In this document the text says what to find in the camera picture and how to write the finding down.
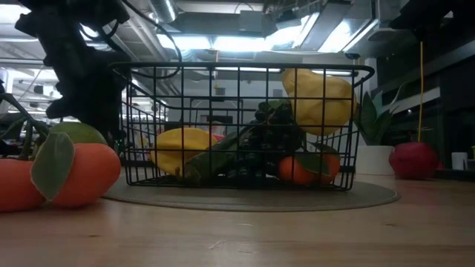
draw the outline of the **potted plant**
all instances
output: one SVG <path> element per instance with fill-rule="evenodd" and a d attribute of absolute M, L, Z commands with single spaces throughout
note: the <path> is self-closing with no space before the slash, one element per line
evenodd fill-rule
<path fill-rule="evenodd" d="M 381 145 L 381 140 L 389 128 L 395 108 L 396 97 L 385 110 L 382 104 L 382 92 L 371 98 L 365 93 L 363 102 L 356 110 L 354 123 L 366 145 L 358 146 L 356 157 L 356 173 L 372 175 L 394 175 L 389 163 L 389 156 L 394 147 Z"/>

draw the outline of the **black robotic arm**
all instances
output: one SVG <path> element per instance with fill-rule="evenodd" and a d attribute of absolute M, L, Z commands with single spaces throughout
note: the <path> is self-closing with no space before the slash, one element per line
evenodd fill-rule
<path fill-rule="evenodd" d="M 108 68 L 112 62 L 129 62 L 122 51 L 101 51 L 86 45 L 82 25 L 103 32 L 102 27 L 129 20 L 119 0 L 20 0 L 31 10 L 15 28 L 36 37 L 45 50 L 44 63 L 58 76 L 56 89 L 62 98 L 46 110 L 50 119 L 73 116 L 95 127 L 106 139 L 120 138 L 121 91 L 126 79 Z M 118 70 L 131 77 L 128 68 Z"/>

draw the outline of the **wooden table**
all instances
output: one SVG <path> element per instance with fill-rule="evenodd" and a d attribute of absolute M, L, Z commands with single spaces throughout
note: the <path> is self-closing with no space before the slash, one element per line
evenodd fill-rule
<path fill-rule="evenodd" d="M 1 267 L 475 266 L 475 183 L 394 181 L 393 204 L 238 213 L 101 200 L 0 214 Z"/>

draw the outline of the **gray placemat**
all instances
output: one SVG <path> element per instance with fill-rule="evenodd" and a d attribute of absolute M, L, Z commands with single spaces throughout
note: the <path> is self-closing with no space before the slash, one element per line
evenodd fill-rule
<path fill-rule="evenodd" d="M 209 211 L 331 211 L 388 204 L 399 195 L 365 182 L 354 182 L 347 192 L 283 191 L 130 186 L 120 177 L 104 198 Z"/>

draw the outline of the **orange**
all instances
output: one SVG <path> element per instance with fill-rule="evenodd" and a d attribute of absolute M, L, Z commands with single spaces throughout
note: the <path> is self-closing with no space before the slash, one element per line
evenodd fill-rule
<path fill-rule="evenodd" d="M 120 175 L 120 159 L 107 145 L 82 143 L 74 148 L 69 176 L 51 202 L 56 207 L 76 208 L 96 202 Z"/>
<path fill-rule="evenodd" d="M 333 180 L 335 180 L 336 175 L 340 172 L 340 160 L 338 157 L 332 154 L 325 154 L 323 160 L 326 162 L 328 168 L 330 169 L 330 176 L 328 175 L 317 175 L 317 180 L 320 185 L 331 185 Z"/>
<path fill-rule="evenodd" d="M 296 159 L 294 159 L 294 175 L 292 177 L 292 157 L 288 156 L 279 163 L 279 178 L 293 182 L 296 185 L 311 185 L 316 181 L 316 174 L 307 171 Z"/>
<path fill-rule="evenodd" d="M 0 212 L 38 208 L 45 198 L 31 182 L 33 162 L 0 159 Z"/>

